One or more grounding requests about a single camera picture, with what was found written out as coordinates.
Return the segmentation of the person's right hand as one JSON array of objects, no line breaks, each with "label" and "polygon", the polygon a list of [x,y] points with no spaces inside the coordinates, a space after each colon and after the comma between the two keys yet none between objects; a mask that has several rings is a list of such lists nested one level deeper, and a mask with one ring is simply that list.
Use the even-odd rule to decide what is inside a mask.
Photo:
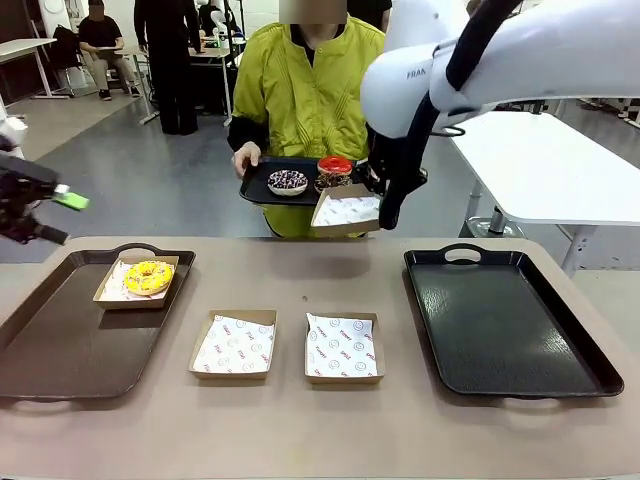
[{"label": "person's right hand", "polygon": [[260,147],[253,141],[245,142],[234,152],[232,163],[237,176],[242,179],[249,167],[256,167],[261,157]]}]

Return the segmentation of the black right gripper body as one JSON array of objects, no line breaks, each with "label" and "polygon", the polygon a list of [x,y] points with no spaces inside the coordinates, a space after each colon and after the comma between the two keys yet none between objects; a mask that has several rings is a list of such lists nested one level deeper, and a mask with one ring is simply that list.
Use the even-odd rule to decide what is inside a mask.
[{"label": "black right gripper body", "polygon": [[388,138],[374,130],[368,131],[368,164],[376,180],[391,180],[397,164],[403,158],[405,138]]}]

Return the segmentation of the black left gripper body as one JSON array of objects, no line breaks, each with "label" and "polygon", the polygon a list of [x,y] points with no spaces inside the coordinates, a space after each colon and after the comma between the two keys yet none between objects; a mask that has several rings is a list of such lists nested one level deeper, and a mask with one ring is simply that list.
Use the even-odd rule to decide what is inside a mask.
[{"label": "black left gripper body", "polygon": [[22,226],[37,221],[33,204],[52,199],[59,174],[37,163],[1,153],[1,235],[23,243]]}]

